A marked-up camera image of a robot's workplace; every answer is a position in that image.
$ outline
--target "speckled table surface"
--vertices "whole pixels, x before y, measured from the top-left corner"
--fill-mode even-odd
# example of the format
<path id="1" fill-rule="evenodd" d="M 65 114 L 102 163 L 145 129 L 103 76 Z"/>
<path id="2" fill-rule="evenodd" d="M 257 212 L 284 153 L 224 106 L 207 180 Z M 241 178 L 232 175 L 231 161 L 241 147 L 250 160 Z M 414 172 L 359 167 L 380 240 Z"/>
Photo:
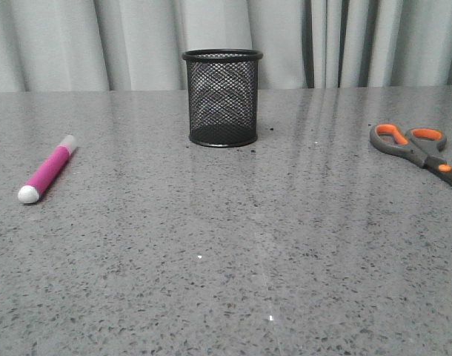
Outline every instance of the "speckled table surface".
<path id="1" fill-rule="evenodd" d="M 188 141 L 184 91 L 0 93 L 0 355 L 452 355 L 452 187 L 379 122 L 452 163 L 452 86 L 260 91 L 226 149 Z"/>

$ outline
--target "mesh cup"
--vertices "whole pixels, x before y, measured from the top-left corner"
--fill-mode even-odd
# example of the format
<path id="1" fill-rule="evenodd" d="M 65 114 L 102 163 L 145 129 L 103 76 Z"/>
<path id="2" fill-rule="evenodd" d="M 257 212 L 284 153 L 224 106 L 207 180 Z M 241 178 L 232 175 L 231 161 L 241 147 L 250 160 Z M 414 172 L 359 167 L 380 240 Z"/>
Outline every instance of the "mesh cup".
<path id="1" fill-rule="evenodd" d="M 187 63 L 190 141 L 236 147 L 257 140 L 257 50 L 191 50 Z"/>

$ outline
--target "gray curtain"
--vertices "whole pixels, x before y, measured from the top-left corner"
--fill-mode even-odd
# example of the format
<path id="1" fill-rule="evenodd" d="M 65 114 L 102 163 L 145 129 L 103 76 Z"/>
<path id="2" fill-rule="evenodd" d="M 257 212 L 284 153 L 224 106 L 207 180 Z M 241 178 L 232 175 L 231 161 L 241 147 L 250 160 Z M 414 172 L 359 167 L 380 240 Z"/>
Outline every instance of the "gray curtain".
<path id="1" fill-rule="evenodd" d="M 220 47 L 261 88 L 452 84 L 452 0 L 0 0 L 0 91 L 182 89 Z"/>

